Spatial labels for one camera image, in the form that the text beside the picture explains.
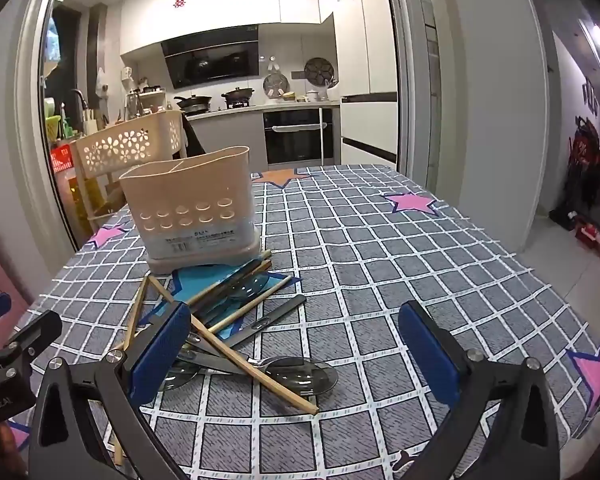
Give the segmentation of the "dark transparent spoon large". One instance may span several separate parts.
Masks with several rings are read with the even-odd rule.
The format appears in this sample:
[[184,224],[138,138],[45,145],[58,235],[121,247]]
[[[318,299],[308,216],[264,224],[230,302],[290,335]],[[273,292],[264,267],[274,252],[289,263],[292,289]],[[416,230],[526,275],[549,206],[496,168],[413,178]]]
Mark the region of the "dark transparent spoon large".
[[[251,365],[299,396],[320,396],[335,388],[339,380],[338,372],[330,365],[301,356],[274,356],[259,362],[251,362]],[[181,351],[173,367],[180,372],[206,368],[225,374],[246,374],[224,356],[212,356],[210,353],[193,349]]]

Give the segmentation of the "long bamboo chopstick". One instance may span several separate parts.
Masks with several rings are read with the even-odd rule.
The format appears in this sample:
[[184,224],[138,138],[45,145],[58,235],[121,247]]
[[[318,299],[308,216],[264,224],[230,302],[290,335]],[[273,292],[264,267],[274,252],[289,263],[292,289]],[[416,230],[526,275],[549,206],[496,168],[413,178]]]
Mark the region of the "long bamboo chopstick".
[[[170,292],[168,292],[160,282],[157,281],[152,275],[148,276],[148,280],[155,286],[157,292],[162,295],[169,302],[175,302],[174,297],[171,296]],[[215,295],[215,292],[224,292],[226,286],[223,285],[223,282],[216,282],[198,295],[190,298],[190,305],[188,302],[185,303],[186,307],[193,307],[197,301],[201,300],[211,300]],[[230,362],[234,363],[238,368],[240,368],[243,372],[251,376],[257,382],[260,382],[262,386],[271,390],[272,393],[275,393],[276,396],[279,396],[281,399],[284,399],[289,404],[298,408],[302,412],[310,415],[316,415],[318,413],[318,408],[315,404],[303,399],[302,396],[299,396],[297,393],[293,393],[291,390],[281,385],[279,382],[276,382],[272,377],[265,374],[265,372],[261,372],[257,370],[254,365],[249,363],[246,359],[244,359],[239,353],[232,350],[229,346],[224,344],[223,341],[220,341],[219,338],[213,335],[210,330],[206,326],[204,326],[203,322],[200,322],[198,318],[196,318],[193,313],[190,314],[190,322],[192,323],[193,328],[196,328],[199,333],[201,333],[202,338],[205,341],[208,341],[209,344],[212,345],[213,348],[219,350],[224,358],[227,358]]]

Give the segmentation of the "bamboo chopstick left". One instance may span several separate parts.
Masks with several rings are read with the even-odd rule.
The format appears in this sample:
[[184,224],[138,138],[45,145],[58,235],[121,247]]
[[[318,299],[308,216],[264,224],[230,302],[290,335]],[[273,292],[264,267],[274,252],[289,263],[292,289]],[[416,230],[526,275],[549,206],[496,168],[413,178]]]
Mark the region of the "bamboo chopstick left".
[[[137,289],[137,292],[134,296],[134,301],[132,304],[131,314],[129,317],[128,327],[126,328],[126,334],[124,341],[121,344],[118,344],[116,350],[126,350],[129,348],[129,345],[132,344],[133,339],[135,337],[138,320],[142,315],[142,307],[144,298],[146,295],[146,289],[148,285],[148,275],[145,275],[143,279],[140,281],[140,287]],[[114,437],[114,464],[116,466],[121,466],[124,459],[124,453],[118,437]]]

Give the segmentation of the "dark transparent spoon small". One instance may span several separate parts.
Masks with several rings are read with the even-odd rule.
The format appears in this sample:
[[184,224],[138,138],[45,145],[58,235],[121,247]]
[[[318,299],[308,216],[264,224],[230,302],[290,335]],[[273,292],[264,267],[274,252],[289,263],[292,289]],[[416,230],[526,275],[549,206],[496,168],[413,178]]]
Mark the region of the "dark transparent spoon small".
[[268,269],[271,266],[272,261],[270,259],[265,260],[265,262],[258,266],[249,276],[234,286],[227,296],[219,301],[214,307],[200,310],[197,314],[197,318],[202,322],[213,321],[225,312],[228,307],[234,306],[235,304],[240,307],[249,300],[256,298],[257,294],[262,292],[265,285],[268,284],[268,280],[270,279],[268,276]]

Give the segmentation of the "bamboo chopstick upper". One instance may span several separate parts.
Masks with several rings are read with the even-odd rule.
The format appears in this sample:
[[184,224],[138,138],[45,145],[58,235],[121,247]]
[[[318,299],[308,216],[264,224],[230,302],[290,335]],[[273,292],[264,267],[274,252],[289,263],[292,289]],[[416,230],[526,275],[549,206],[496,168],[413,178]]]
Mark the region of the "bamboo chopstick upper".
[[262,304],[262,302],[265,299],[268,299],[269,296],[274,295],[276,292],[279,291],[279,289],[282,289],[285,286],[287,286],[293,279],[294,277],[292,275],[286,275],[273,286],[266,288],[264,292],[260,293],[259,296],[254,297],[253,300],[250,300],[244,306],[227,315],[225,318],[222,318],[222,320],[219,323],[216,323],[209,327],[210,332],[212,334],[216,334],[219,333],[221,330],[224,330],[224,328],[227,328],[227,326],[231,326],[235,321],[238,320],[238,318],[242,318],[253,308],[257,307],[258,304]]

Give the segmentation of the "beige utensil holder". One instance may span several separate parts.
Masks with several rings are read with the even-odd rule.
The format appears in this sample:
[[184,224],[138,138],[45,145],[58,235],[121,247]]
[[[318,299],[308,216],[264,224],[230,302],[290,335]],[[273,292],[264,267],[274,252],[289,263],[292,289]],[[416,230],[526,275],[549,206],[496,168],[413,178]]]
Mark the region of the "beige utensil holder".
[[120,184],[152,273],[238,266],[260,254],[246,146],[148,162]]

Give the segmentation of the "beige perforated storage cart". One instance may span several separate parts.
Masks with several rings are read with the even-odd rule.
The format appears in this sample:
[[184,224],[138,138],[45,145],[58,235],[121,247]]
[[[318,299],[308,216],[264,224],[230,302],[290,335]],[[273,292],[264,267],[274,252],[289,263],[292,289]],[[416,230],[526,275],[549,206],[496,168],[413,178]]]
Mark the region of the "beige perforated storage cart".
[[[69,143],[76,182],[82,196],[87,221],[96,231],[125,205],[121,175],[129,169],[186,155],[183,114],[163,110],[81,136]],[[102,205],[92,203],[87,182],[105,178],[106,197]]]

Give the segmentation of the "red items on floor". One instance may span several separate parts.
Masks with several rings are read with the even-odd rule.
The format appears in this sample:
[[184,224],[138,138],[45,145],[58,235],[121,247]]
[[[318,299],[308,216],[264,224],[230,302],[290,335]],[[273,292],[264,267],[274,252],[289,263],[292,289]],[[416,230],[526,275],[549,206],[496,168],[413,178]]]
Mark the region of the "red items on floor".
[[600,254],[600,136],[593,123],[576,117],[569,139],[567,174],[550,220]]

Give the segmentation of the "grey checked tablecloth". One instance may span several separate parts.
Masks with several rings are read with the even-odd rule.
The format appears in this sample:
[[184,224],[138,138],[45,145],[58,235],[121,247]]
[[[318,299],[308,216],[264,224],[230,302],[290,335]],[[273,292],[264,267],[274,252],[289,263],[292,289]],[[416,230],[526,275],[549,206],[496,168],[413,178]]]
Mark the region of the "grey checked tablecloth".
[[467,349],[544,366],[559,437],[574,437],[600,400],[600,338],[547,284],[455,209],[401,200],[419,187],[384,166],[294,171],[253,180],[257,225],[289,284],[249,315],[286,299],[301,307],[240,345],[254,358],[300,353],[340,382],[301,414],[250,379],[197,373],[144,408],[189,479],[388,476],[442,422],[398,337],[398,311],[422,302]]

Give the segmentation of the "black wok on stove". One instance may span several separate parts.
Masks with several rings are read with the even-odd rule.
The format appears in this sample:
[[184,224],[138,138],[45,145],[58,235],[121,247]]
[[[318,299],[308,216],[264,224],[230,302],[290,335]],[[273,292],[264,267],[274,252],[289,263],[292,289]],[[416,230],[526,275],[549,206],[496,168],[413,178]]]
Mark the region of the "black wok on stove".
[[211,96],[174,96],[174,100],[184,114],[198,115],[210,110]]

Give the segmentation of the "black built-in oven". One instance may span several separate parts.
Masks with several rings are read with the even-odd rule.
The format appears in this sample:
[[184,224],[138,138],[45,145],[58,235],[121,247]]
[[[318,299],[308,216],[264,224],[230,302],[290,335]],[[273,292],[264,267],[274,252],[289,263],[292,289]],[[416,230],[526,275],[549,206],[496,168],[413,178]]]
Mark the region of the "black built-in oven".
[[334,121],[329,108],[299,108],[263,114],[270,165],[334,157]]

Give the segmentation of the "black pot on stove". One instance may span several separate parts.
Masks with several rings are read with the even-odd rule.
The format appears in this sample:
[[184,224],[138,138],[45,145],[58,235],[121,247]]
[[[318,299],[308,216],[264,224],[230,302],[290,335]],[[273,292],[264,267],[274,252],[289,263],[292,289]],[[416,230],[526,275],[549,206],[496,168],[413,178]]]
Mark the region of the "black pot on stove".
[[248,107],[251,97],[253,96],[253,88],[239,88],[222,93],[221,96],[225,101],[226,107],[229,110],[233,108]]

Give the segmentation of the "black range hood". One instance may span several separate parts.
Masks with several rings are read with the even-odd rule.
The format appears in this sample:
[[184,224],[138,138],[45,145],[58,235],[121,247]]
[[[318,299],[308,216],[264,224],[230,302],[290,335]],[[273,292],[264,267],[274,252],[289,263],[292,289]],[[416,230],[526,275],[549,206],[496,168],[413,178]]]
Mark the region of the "black range hood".
[[259,75],[258,25],[196,32],[160,46],[175,89]]

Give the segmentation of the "white upper cabinets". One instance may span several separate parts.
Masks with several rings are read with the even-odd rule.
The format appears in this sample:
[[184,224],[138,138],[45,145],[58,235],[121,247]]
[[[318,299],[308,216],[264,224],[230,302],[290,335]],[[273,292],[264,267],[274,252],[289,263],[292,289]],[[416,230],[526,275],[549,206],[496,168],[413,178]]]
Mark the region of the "white upper cabinets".
[[321,21],[318,0],[124,0],[120,53],[212,29]]

